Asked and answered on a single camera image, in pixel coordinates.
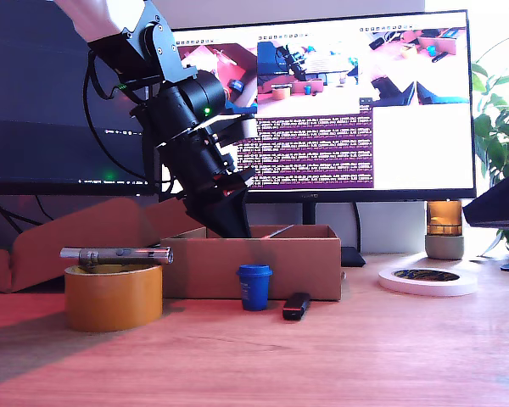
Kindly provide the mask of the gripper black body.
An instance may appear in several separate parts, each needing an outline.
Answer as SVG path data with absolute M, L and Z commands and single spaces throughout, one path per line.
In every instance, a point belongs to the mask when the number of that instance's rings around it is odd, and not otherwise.
M 217 147 L 211 126 L 174 130 L 164 125 L 155 131 L 160 159 L 182 186 L 185 204 L 244 204 L 254 171 L 236 170 L 232 156 Z

